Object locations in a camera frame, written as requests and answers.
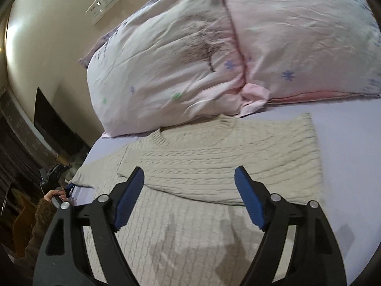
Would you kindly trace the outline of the person's left hand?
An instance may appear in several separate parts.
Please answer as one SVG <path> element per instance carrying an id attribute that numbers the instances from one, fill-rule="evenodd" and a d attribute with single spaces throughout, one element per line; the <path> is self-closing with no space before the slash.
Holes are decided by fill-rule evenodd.
<path id="1" fill-rule="evenodd" d="M 66 198 L 66 193 L 63 189 L 48 191 L 44 195 L 44 200 L 57 205 L 61 205 L 62 202 L 68 201 L 68 199 Z"/>

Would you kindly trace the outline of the brown fuzzy sleeve forearm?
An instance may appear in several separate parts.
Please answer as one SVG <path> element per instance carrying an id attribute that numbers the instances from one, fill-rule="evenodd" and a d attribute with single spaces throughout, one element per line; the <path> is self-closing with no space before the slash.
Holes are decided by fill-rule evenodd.
<path id="1" fill-rule="evenodd" d="M 36 224 L 32 230 L 32 238 L 25 248 L 25 256 L 14 261 L 17 271 L 28 285 L 32 285 L 39 250 L 56 212 L 57 208 L 50 201 L 39 200 L 35 213 Z"/>

